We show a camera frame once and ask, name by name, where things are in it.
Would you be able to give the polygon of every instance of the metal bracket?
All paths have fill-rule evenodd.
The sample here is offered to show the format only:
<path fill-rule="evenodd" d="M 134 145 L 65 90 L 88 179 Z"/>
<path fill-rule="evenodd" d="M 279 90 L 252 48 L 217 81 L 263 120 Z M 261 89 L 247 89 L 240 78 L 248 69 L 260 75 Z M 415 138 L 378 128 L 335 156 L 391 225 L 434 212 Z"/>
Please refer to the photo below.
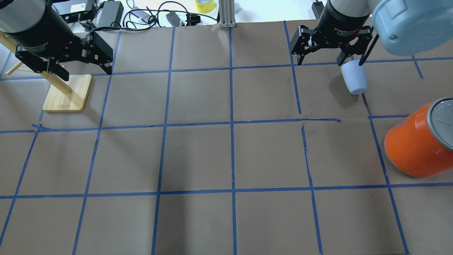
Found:
<path fill-rule="evenodd" d="M 220 27 L 236 27 L 234 0 L 219 0 Z"/>

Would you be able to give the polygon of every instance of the orange container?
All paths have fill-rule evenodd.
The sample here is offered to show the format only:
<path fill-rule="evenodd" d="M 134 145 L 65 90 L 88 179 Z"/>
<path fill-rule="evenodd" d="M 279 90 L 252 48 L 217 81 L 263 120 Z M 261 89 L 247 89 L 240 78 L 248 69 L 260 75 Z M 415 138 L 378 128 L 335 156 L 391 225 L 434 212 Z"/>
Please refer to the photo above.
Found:
<path fill-rule="evenodd" d="M 430 177 L 453 169 L 453 97 L 428 103 L 386 135 L 392 163 L 413 177 Z"/>

